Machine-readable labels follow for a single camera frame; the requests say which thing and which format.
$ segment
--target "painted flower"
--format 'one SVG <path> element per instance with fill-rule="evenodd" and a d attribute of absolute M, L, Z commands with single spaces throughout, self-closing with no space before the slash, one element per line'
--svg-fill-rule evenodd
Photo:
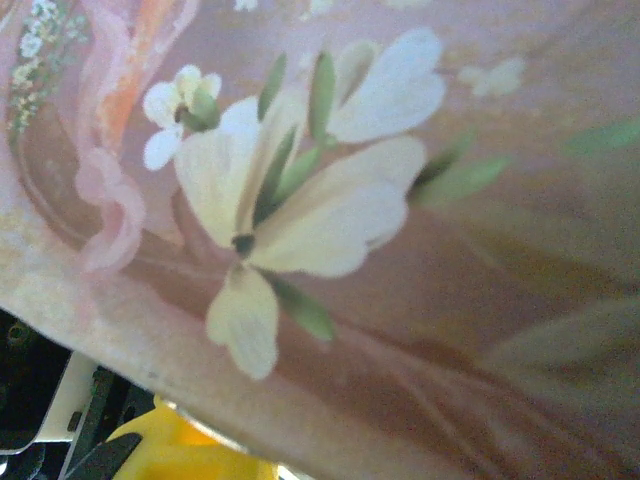
<path fill-rule="evenodd" d="M 40 66 L 40 60 L 34 58 L 27 63 L 24 63 L 13 70 L 11 85 L 15 89 L 28 90 L 33 86 L 33 80 L 30 77 Z"/>
<path fill-rule="evenodd" d="M 236 0 L 236 5 L 233 8 L 236 12 L 246 10 L 251 12 L 258 8 L 258 0 Z"/>
<path fill-rule="evenodd" d="M 398 10 L 405 8 L 420 8 L 431 3 L 431 0 L 384 0 L 385 5 Z"/>
<path fill-rule="evenodd" d="M 215 74 L 204 77 L 195 65 L 186 65 L 173 82 L 156 83 L 144 97 L 142 108 L 149 120 L 162 130 L 149 138 L 144 148 L 144 165 L 151 171 L 160 170 L 176 153 L 182 142 L 184 126 L 180 123 L 180 109 L 193 108 L 193 97 L 202 88 L 212 98 L 220 93 L 222 80 Z"/>
<path fill-rule="evenodd" d="M 24 58 L 33 58 L 42 47 L 42 38 L 27 32 L 20 40 L 20 55 Z"/>
<path fill-rule="evenodd" d="M 360 143 L 414 128 L 440 107 L 445 83 L 433 69 L 442 47 L 428 28 L 410 30 L 386 50 L 368 41 L 336 59 L 336 94 L 327 131 Z"/>
<path fill-rule="evenodd" d="M 524 59 L 512 57 L 491 70 L 464 67 L 458 73 L 458 81 L 473 87 L 471 93 L 476 97 L 498 97 L 513 93 L 520 87 L 526 66 Z"/>
<path fill-rule="evenodd" d="M 51 0 L 34 0 L 31 15 L 42 20 L 49 20 L 58 13 L 58 6 Z"/>
<path fill-rule="evenodd" d="M 358 269 L 404 224 L 405 195 L 425 164 L 425 151 L 408 136 L 369 146 L 320 170 L 256 222 L 278 147 L 295 128 L 286 159 L 291 165 L 306 118 L 304 102 L 290 92 L 278 95 L 261 124 L 256 108 L 254 97 L 230 107 L 218 129 L 184 141 L 174 166 L 204 229 L 238 255 L 209 307 L 207 334 L 227 346 L 243 372 L 261 379 L 278 356 L 278 301 L 264 272 L 332 278 Z"/>
<path fill-rule="evenodd" d="M 302 14 L 300 20 L 306 22 L 311 17 L 317 17 L 328 13 L 333 7 L 334 0 L 311 0 L 309 11 Z"/>

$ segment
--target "yellow object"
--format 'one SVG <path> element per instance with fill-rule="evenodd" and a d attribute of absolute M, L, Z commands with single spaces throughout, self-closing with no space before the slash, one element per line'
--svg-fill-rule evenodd
<path fill-rule="evenodd" d="M 114 480 L 278 479 L 276 465 L 231 450 L 157 399 L 154 404 L 154 410 L 124 424 L 109 437 L 142 435 Z"/>

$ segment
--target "small white flower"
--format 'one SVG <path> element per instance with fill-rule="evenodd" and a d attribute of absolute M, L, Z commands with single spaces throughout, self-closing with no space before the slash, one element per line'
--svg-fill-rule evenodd
<path fill-rule="evenodd" d="M 29 76 L 39 66 L 39 60 L 37 58 L 20 65 L 13 70 L 11 83 L 14 88 L 26 90 L 33 86 L 33 81 L 29 79 Z"/>
<path fill-rule="evenodd" d="M 240 10 L 246 10 L 251 12 L 258 8 L 258 0 L 236 0 L 236 6 L 234 10 L 239 12 Z"/>
<path fill-rule="evenodd" d="M 305 52 L 298 61 L 298 72 L 307 73 L 313 67 L 313 54 L 311 52 Z"/>
<path fill-rule="evenodd" d="M 327 131 L 359 143 L 414 128 L 442 104 L 446 86 L 433 69 L 442 46 L 428 28 L 401 35 L 381 54 L 367 41 L 336 60 L 336 95 Z"/>
<path fill-rule="evenodd" d="M 27 32 L 20 40 L 20 55 L 24 58 L 33 58 L 42 47 L 42 39 L 37 35 Z"/>
<path fill-rule="evenodd" d="M 29 18 L 25 25 L 33 35 L 38 35 L 42 29 L 42 21 L 33 17 Z"/>
<path fill-rule="evenodd" d="M 513 93 L 520 87 L 525 68 L 524 59 L 512 57 L 488 71 L 477 67 L 464 67 L 458 73 L 458 81 L 473 87 L 471 93 L 476 97 L 498 97 Z"/>
<path fill-rule="evenodd" d="M 209 307 L 207 334 L 228 347 L 243 372 L 261 379 L 278 356 L 278 302 L 261 272 L 331 278 L 358 269 L 404 224 L 405 195 L 425 164 L 425 151 L 408 136 L 381 141 L 316 173 L 254 225 L 278 145 L 295 127 L 291 162 L 306 118 L 302 99 L 286 91 L 261 124 L 256 108 L 255 97 L 230 107 L 218 129 L 185 140 L 174 165 L 199 222 L 219 246 L 240 256 Z"/>
<path fill-rule="evenodd" d="M 58 13 L 58 6 L 51 0 L 33 0 L 31 15 L 41 20 L 50 20 Z"/>
<path fill-rule="evenodd" d="M 384 0 L 384 4 L 397 10 L 420 8 L 431 3 L 431 0 Z"/>
<path fill-rule="evenodd" d="M 144 97 L 142 108 L 149 120 L 162 130 L 154 134 L 144 148 L 144 165 L 151 171 L 160 170 L 176 153 L 182 142 L 184 127 L 176 121 L 180 108 L 191 110 L 193 95 L 203 88 L 217 98 L 222 81 L 215 73 L 205 75 L 195 65 L 184 66 L 173 82 L 160 82 L 152 86 Z"/>
<path fill-rule="evenodd" d="M 334 0 L 311 0 L 309 11 L 302 14 L 300 20 L 306 22 L 311 17 L 324 15 L 333 7 Z"/>

